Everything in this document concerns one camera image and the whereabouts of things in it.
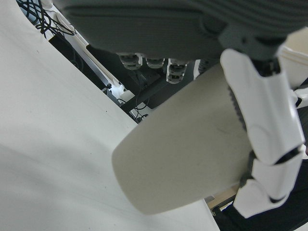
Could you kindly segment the left white grey robot hand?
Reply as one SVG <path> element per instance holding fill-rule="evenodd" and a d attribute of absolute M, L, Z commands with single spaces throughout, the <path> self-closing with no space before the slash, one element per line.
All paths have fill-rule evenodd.
<path fill-rule="evenodd" d="M 159 106 L 114 149 L 115 177 L 144 214 L 239 185 L 245 218 L 288 199 L 305 152 L 297 93 L 278 54 L 308 23 L 305 0 L 57 0 L 94 47 L 125 68 L 167 65 L 179 83 L 190 61 L 204 77 Z"/>

